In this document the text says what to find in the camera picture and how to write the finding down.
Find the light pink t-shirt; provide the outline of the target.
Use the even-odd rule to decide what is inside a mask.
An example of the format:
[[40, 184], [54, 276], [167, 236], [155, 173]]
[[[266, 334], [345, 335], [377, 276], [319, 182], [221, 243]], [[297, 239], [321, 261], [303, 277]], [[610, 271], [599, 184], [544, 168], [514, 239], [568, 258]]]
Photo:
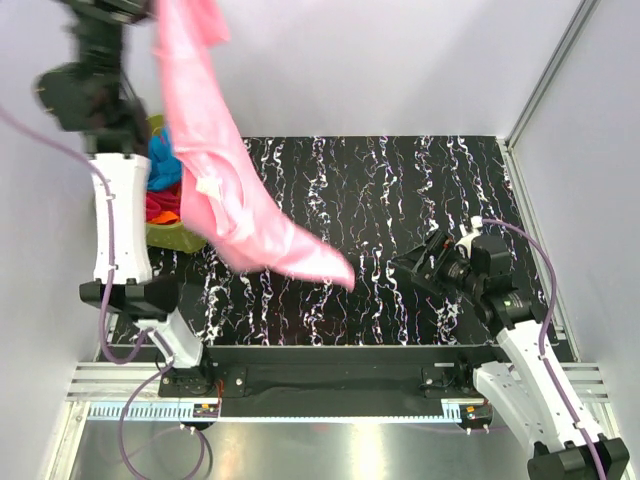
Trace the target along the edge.
[[157, 1], [154, 13], [165, 125], [183, 165], [185, 226], [235, 272], [269, 269], [353, 289], [351, 264], [284, 214], [253, 166], [209, 56], [230, 37], [217, 3]]

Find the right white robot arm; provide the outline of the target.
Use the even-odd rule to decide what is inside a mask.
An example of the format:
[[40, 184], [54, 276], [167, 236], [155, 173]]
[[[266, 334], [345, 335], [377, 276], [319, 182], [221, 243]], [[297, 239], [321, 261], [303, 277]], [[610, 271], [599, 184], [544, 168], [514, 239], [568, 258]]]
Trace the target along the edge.
[[497, 410], [528, 455], [529, 478], [623, 477], [626, 445], [604, 433], [572, 387], [543, 331], [538, 305], [514, 284], [501, 237], [473, 231], [454, 241], [434, 231], [393, 264], [432, 294], [464, 295], [506, 354], [504, 361], [461, 364], [454, 384]]

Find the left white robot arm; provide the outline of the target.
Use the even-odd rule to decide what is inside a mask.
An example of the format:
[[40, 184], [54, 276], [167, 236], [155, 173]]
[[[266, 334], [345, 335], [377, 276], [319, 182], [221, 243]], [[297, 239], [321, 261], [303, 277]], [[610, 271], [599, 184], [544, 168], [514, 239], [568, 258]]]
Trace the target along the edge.
[[81, 161], [91, 171], [97, 220], [93, 278], [81, 300], [99, 309], [99, 335], [108, 346], [107, 317], [116, 314], [140, 330], [183, 370], [181, 384], [196, 396], [215, 386], [202, 342], [178, 309], [177, 283], [152, 272], [146, 244], [145, 203], [151, 138], [147, 114], [123, 67], [125, 28], [148, 17], [149, 1], [67, 1], [76, 56], [42, 74], [36, 92], [65, 132], [85, 142]]

